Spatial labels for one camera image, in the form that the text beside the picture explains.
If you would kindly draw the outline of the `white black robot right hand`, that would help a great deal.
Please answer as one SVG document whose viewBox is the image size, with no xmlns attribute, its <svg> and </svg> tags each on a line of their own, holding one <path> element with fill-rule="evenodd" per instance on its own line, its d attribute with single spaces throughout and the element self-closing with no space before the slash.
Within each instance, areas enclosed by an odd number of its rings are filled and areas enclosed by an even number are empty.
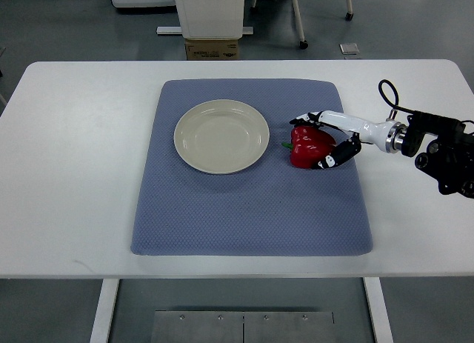
<svg viewBox="0 0 474 343">
<path fill-rule="evenodd" d="M 337 167 L 353 158 L 361 151 L 362 144 L 374 144 L 385 153 L 396 153 L 395 139 L 406 128 L 402 123 L 389 119 L 381 123 L 349 116 L 345 113 L 325 110 L 317 113 L 305 113 L 290 121 L 295 126 L 331 127 L 350 136 L 321 161 L 311 165 L 311 169 Z"/>
</svg>

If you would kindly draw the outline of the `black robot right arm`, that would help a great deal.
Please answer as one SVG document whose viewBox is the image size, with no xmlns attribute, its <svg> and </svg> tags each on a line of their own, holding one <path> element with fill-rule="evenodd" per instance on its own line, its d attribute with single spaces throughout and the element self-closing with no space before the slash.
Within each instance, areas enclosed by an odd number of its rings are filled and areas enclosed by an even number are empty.
<svg viewBox="0 0 474 343">
<path fill-rule="evenodd" d="M 408 124 L 395 124 L 387 136 L 387 149 L 413 157 L 415 167 L 438 182 L 443 195 L 459 193 L 473 197 L 473 125 L 472 120 L 439 116 L 410 110 L 399 105 L 398 91 L 386 79 L 378 83 L 378 91 L 391 106 L 388 119 L 398 111 L 407 114 Z"/>
</svg>

